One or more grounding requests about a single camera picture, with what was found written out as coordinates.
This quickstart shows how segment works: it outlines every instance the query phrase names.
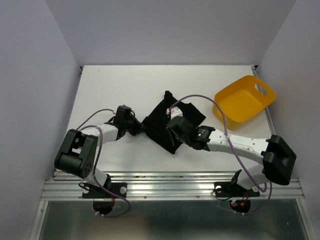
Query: black cloth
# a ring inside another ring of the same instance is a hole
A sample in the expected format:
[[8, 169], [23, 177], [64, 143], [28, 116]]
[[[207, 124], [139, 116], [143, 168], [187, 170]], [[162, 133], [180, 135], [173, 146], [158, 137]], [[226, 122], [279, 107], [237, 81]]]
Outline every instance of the black cloth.
[[[145, 134], [172, 154], [174, 154], [182, 144], [176, 140], [176, 138], [173, 138], [173, 145], [172, 138], [167, 131], [167, 124], [170, 120], [167, 115], [167, 109], [175, 102], [177, 102], [177, 99], [173, 97], [172, 93], [165, 91], [164, 99], [142, 122]], [[177, 107], [182, 111], [183, 117], [194, 126], [199, 126], [206, 118], [192, 103], [180, 102], [177, 104]]]

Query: white tabletop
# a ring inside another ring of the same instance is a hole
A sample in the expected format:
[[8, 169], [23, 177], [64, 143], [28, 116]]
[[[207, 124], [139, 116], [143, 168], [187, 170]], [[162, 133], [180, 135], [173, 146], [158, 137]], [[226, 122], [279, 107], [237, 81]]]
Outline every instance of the white tabletop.
[[[119, 105], [131, 107], [143, 121], [169, 90], [176, 99], [190, 94], [211, 98], [245, 75], [252, 75], [250, 66], [226, 65], [88, 65], [83, 69], [68, 129], [76, 128], [93, 112]], [[223, 131], [223, 124], [213, 115], [212, 103], [192, 97], [193, 103], [206, 116], [201, 125]], [[101, 125], [112, 117], [101, 112], [88, 124]], [[269, 138], [271, 131], [264, 112], [233, 132], [252, 137]], [[255, 163], [243, 159], [246, 166]], [[133, 137], [127, 133], [118, 141], [103, 145], [98, 167], [102, 171], [236, 171], [241, 167], [234, 155], [194, 150], [181, 145], [171, 154], [144, 133]]]

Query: yellow plastic bin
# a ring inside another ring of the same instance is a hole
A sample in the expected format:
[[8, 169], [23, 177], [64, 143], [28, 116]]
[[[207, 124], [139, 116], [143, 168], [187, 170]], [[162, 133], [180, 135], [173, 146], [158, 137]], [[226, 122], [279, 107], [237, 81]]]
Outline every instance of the yellow plastic bin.
[[[230, 130], [241, 127], [276, 99], [275, 92], [255, 76], [244, 76], [219, 91], [214, 101], [225, 114]], [[213, 105], [214, 115], [223, 122], [219, 109]]]

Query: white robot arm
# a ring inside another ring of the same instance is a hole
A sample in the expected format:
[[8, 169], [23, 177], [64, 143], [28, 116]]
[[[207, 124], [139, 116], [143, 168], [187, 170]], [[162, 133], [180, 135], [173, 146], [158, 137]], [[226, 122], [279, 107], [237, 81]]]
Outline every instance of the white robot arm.
[[[193, 126], [182, 116], [182, 112], [177, 107], [171, 109], [170, 117], [167, 129], [182, 143], [196, 150], [210, 152], [234, 154], [233, 150], [235, 150], [240, 157], [258, 163], [248, 169], [256, 184], [273, 182], [288, 185], [290, 183], [297, 156], [280, 136], [272, 135], [270, 139], [226, 136], [224, 132], [210, 126]], [[220, 192], [224, 197], [238, 197], [252, 189], [255, 183], [245, 171], [239, 170], [231, 182], [227, 185], [222, 183]]]
[[110, 190], [111, 178], [94, 166], [98, 146], [122, 138], [126, 132], [136, 136], [142, 131], [142, 124], [136, 119], [130, 107], [119, 106], [115, 116], [96, 128], [70, 129], [62, 142], [54, 161], [54, 167], [78, 176], [88, 184]]

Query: gray wall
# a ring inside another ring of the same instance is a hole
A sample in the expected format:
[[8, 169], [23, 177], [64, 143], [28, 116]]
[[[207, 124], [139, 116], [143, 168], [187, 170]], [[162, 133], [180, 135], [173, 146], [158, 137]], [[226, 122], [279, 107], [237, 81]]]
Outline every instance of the gray wall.
[[294, 0], [46, 0], [85, 64], [258, 64]]
[[79, 66], [44, 0], [0, 7], [0, 239], [29, 239]]
[[320, 233], [320, 1], [297, 0], [258, 68], [276, 92], [270, 113], [297, 154], [295, 175]]

